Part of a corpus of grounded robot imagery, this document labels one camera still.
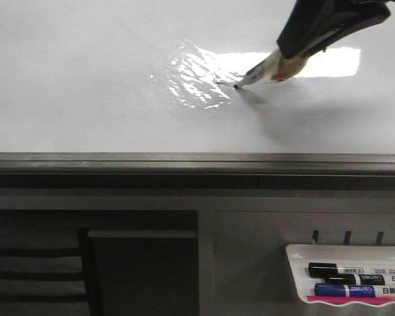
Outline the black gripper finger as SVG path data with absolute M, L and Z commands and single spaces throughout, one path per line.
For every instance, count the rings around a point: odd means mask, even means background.
M 286 59 L 312 56 L 389 16 L 386 1 L 296 1 L 276 42 Z

